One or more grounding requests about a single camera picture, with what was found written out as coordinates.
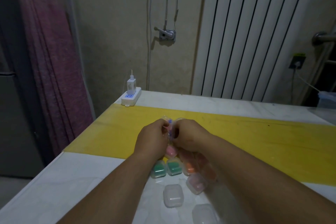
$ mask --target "yellow tablecloth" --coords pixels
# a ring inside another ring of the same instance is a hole
[[[112,104],[64,151],[126,159],[141,128],[163,115],[194,119],[300,182],[336,186],[336,127],[328,125]]]

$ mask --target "beige wall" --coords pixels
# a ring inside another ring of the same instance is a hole
[[[306,80],[312,79],[313,70],[317,60],[323,51],[323,47],[316,48],[311,44],[312,36],[319,31],[330,32],[336,20],[336,0],[311,0],[308,5],[302,26],[297,40],[292,49],[292,53],[305,53],[306,60],[300,75]],[[279,85],[275,91],[273,102],[280,104],[291,103],[291,81],[292,69],[285,69]],[[299,78],[294,80],[293,102],[300,105],[307,90],[306,84]]]
[[[85,77],[96,115],[122,93],[133,69],[137,86],[145,89],[147,74],[147,0],[73,0]],[[189,94],[201,0],[179,0],[177,37],[161,45],[152,34],[150,86],[153,91]],[[168,29],[174,27],[175,0],[169,0]],[[152,28],[163,27],[165,0],[152,0]]]

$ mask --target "power strip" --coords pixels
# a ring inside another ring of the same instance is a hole
[[[128,94],[127,91],[121,96],[121,105],[134,106],[141,95],[141,87],[136,88],[135,94]]]

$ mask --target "curtain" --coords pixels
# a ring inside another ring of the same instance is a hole
[[[20,0],[40,102],[55,155],[93,121],[79,56],[58,0]]]

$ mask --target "wall socket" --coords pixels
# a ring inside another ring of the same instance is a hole
[[[306,54],[305,53],[294,53],[291,64],[289,65],[289,69],[295,69],[295,64],[300,62],[300,66],[296,69],[301,69],[303,63],[305,62]]]

